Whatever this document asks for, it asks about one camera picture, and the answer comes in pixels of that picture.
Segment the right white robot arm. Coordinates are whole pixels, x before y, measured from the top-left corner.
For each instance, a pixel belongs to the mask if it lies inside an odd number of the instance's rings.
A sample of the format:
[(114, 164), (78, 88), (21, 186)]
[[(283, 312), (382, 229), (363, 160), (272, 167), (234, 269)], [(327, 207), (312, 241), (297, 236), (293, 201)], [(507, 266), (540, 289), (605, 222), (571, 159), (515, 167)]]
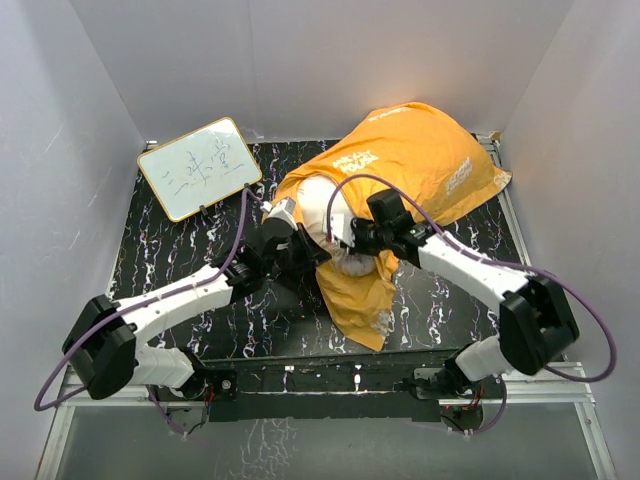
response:
[(491, 264), (448, 233), (415, 221), (392, 189), (370, 196), (367, 205), (370, 219), (349, 222), (350, 248), (367, 255), (389, 251), (462, 288), (498, 317), (497, 334), (461, 348), (418, 386), (466, 397), (487, 377), (538, 373), (578, 339), (577, 322), (555, 281)]

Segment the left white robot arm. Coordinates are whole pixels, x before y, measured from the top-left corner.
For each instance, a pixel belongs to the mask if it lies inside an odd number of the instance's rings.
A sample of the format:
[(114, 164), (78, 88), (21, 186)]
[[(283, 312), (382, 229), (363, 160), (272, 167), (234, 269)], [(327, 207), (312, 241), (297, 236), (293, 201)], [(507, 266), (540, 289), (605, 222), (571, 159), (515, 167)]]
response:
[(330, 260), (302, 224), (268, 220), (253, 242), (236, 242), (225, 257), (137, 297), (100, 295), (83, 309), (63, 345), (93, 400), (129, 385), (167, 387), (194, 399), (210, 385), (207, 367), (186, 348), (149, 346), (160, 333), (204, 312), (242, 300), (271, 277), (312, 271)]

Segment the orange and blue pillowcase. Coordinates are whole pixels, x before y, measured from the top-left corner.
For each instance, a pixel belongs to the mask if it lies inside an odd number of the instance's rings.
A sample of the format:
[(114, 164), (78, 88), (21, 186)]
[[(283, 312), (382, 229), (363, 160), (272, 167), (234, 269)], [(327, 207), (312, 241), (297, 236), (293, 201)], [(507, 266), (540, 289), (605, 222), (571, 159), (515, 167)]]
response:
[(388, 334), (399, 261), (389, 251), (350, 254), (328, 242), (325, 216), (371, 216), (366, 200), (389, 181), (408, 194), (407, 210), (449, 225), (499, 194), (511, 173), (453, 118), (411, 102), (371, 112), (340, 142), (290, 171), (273, 202), (289, 197), (294, 218), (330, 255), (315, 270), (329, 315), (349, 339), (374, 351)]

